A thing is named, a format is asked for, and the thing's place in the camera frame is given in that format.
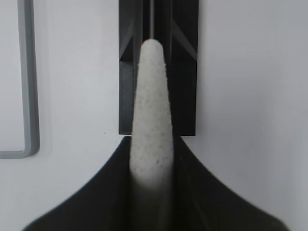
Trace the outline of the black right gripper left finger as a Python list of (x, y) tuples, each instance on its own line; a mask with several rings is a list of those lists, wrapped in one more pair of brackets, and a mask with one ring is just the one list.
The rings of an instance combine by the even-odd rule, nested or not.
[(129, 152), (125, 136), (106, 164), (80, 190), (32, 221), (26, 231), (129, 231)]

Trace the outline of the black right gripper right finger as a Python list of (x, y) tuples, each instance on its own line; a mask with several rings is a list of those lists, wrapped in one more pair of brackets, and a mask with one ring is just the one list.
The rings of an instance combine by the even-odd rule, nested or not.
[(176, 231), (286, 231), (274, 216), (247, 202), (220, 182), (174, 137)]

